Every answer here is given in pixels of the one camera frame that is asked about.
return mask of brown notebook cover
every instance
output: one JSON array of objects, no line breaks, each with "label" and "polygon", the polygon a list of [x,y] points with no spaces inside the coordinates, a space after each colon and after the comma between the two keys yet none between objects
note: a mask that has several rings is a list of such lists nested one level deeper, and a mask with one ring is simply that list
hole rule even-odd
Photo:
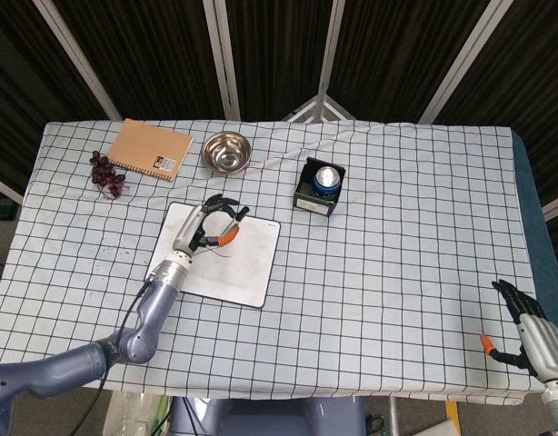
[{"label": "brown notebook cover", "polygon": [[126,118],[107,154],[109,162],[172,182],[192,136]]}]

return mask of blue table edge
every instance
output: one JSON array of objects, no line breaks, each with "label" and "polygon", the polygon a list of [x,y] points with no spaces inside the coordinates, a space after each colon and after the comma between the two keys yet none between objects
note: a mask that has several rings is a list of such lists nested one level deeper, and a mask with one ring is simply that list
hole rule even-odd
[{"label": "blue table edge", "polygon": [[535,295],[548,320],[558,327],[558,261],[543,218],[532,167],[522,138],[512,129],[513,165],[523,232],[532,266]]}]

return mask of orange fingertip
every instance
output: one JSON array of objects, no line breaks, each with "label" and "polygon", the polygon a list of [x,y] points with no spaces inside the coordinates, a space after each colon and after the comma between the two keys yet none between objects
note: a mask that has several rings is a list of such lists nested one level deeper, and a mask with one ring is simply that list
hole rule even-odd
[{"label": "orange fingertip", "polygon": [[481,338],[481,344],[483,345],[485,354],[489,354],[493,350],[496,350],[496,348],[493,346],[493,343],[491,342],[491,339],[489,339],[489,336],[487,336],[486,334],[482,334],[479,337]]},{"label": "orange fingertip", "polygon": [[236,237],[237,233],[239,233],[239,226],[238,225],[233,227],[229,231],[229,233],[227,233],[226,235],[220,236],[218,238],[218,246],[223,247],[223,246],[227,245],[228,243],[231,243],[233,241],[233,239]]}]

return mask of black box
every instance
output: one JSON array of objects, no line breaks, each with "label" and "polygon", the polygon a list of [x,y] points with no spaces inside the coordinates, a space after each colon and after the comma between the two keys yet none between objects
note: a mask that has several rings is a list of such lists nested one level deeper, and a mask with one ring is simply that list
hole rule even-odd
[{"label": "black box", "polygon": [[[331,166],[340,174],[340,189],[338,189],[335,193],[335,197],[332,200],[325,200],[314,194],[315,174],[324,166]],[[340,199],[340,192],[342,191],[342,186],[344,185],[344,176],[345,169],[340,165],[334,165],[333,163],[308,157],[307,163],[304,165],[304,169],[301,171],[301,175],[299,176],[297,189],[295,189],[294,207],[319,213],[324,216],[330,216],[337,205],[337,201]]]}]

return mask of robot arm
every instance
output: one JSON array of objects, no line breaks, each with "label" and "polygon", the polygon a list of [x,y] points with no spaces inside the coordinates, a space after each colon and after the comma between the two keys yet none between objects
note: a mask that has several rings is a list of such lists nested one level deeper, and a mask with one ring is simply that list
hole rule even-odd
[{"label": "robot arm", "polygon": [[[231,205],[237,204],[218,194],[191,211],[174,241],[173,252],[152,271],[136,296],[142,300],[135,329],[120,329],[101,341],[42,361],[0,364],[0,436],[10,433],[12,400],[18,393],[29,391],[47,398],[101,378],[117,362],[148,362],[176,295],[182,291],[194,251],[199,246],[227,244],[237,235],[238,224],[249,211],[245,207],[235,213]],[[232,221],[220,236],[205,236],[204,219],[216,211],[228,213]]]},{"label": "robot arm", "polygon": [[489,337],[481,335],[485,353],[498,362],[528,370],[542,382],[545,385],[543,404],[558,425],[558,328],[546,319],[534,298],[518,291],[512,284],[500,280],[493,282],[493,287],[505,299],[517,325],[522,347],[519,355],[499,352]]}]

